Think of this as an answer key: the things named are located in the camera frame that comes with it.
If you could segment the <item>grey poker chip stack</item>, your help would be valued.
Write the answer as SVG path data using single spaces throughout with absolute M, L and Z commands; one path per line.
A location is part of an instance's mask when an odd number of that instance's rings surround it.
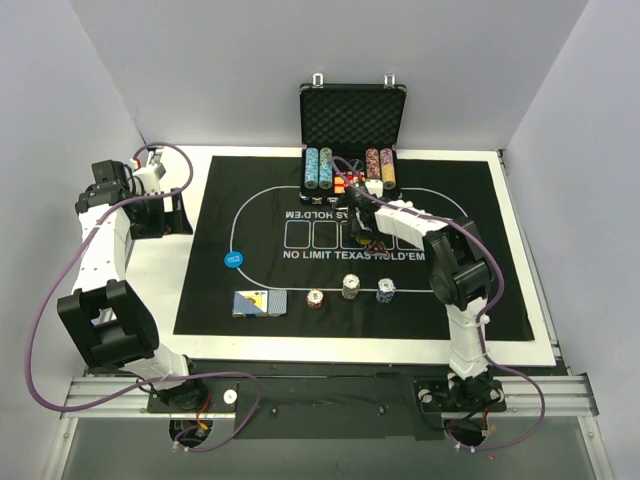
M 356 298 L 360 290 L 360 279 L 355 274 L 346 274 L 342 280 L 341 294 L 347 300 Z

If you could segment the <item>blue small blind button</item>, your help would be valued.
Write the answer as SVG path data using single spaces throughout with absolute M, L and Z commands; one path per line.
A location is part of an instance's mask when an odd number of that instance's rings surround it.
M 232 250 L 224 256 L 223 262 L 229 269 L 239 269 L 244 263 L 244 255 L 240 251 Z

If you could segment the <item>red poker chip stack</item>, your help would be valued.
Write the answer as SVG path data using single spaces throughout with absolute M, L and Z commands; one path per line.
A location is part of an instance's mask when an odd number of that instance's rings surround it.
M 306 304 L 311 309 L 319 309 L 324 303 L 324 293 L 319 289 L 311 289 L 306 295 Z

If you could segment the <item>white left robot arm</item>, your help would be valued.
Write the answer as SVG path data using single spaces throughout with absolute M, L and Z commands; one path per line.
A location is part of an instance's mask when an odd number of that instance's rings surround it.
M 121 369 L 143 379 L 157 378 L 156 387 L 170 390 L 181 410 L 200 408 L 204 384 L 189 374 L 185 356 L 160 342 L 153 315 L 126 280 L 128 256 L 136 240 L 165 234 L 160 181 L 150 173 L 125 180 L 99 173 L 75 205 L 82 238 L 72 292 L 57 301 L 57 312 L 87 367 Z

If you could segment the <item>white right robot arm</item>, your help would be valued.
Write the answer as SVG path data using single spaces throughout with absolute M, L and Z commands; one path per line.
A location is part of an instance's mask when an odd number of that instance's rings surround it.
M 385 201 L 362 185 L 349 186 L 337 205 L 348 211 L 356 240 L 395 237 L 425 254 L 431 290 L 445 306 L 449 325 L 449 402 L 468 409 L 483 395 L 476 378 L 489 369 L 486 358 L 487 305 L 494 273 L 473 220 L 458 221 L 419 210 L 410 202 Z

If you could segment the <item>red playing card box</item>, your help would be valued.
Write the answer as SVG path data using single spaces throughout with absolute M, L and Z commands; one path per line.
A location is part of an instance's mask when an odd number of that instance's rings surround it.
M 334 177 L 333 193 L 342 195 L 345 193 L 349 184 L 358 185 L 362 179 L 359 176 L 347 175 L 346 179 L 341 176 Z

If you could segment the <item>clear dealer button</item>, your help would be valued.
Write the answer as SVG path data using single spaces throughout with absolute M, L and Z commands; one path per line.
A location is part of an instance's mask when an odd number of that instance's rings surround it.
M 360 159 L 352 159 L 350 164 L 353 171 L 362 172 L 364 170 L 364 163 Z

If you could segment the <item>purple yellow chip row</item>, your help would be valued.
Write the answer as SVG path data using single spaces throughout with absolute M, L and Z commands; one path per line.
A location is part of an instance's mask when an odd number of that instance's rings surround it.
M 391 190 L 396 187 L 396 172 L 394 163 L 394 153 L 391 148 L 385 148 L 380 151 L 381 179 L 383 188 Z

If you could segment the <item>red chip row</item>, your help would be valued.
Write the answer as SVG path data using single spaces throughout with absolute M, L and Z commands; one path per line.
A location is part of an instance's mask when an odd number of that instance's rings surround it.
M 365 152 L 366 178 L 369 180 L 381 179 L 380 153 L 376 148 L 369 148 Z

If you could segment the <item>green chip row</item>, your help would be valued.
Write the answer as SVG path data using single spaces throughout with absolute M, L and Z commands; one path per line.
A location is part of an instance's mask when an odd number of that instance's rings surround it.
M 328 147 L 323 147 L 319 151 L 319 171 L 318 185 L 323 190 L 328 190 L 333 186 L 333 167 L 331 160 L 333 152 Z

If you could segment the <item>light blue chip row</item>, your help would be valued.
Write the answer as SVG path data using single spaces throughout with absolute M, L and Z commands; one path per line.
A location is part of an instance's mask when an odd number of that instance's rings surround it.
M 304 186 L 307 189 L 316 189 L 319 185 L 319 150 L 308 147 L 305 150 L 304 160 Z

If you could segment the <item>aluminium poker chip case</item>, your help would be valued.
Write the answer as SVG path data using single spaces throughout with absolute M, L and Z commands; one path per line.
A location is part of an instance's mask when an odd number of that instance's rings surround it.
M 304 186 L 305 150 L 315 147 L 319 151 L 328 147 L 334 155 L 350 164 L 352 159 L 364 163 L 369 148 L 379 151 L 391 148 L 397 159 L 396 146 L 400 132 L 407 88 L 387 74 L 381 84 L 326 83 L 320 73 L 309 83 L 299 87 L 301 124 L 300 201 L 307 205 L 329 205 L 341 195 L 319 187 Z

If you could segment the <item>blue poker chip stack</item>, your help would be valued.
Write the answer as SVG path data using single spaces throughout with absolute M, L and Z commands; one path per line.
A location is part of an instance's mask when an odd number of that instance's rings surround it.
M 390 303 L 396 292 L 396 286 L 391 278 L 381 278 L 377 284 L 376 300 L 379 303 Z

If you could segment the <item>black poker felt mat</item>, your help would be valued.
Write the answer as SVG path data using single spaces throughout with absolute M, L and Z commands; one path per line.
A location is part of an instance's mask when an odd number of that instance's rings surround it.
M 301 200 L 303 178 L 294 158 L 212 158 L 175 332 L 447 339 L 425 253 L 367 249 L 345 211 Z

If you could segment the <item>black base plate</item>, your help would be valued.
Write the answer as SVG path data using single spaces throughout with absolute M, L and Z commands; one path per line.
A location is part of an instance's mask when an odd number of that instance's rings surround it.
M 211 414 L 236 414 L 242 440 L 440 440 L 444 366 L 198 360 Z

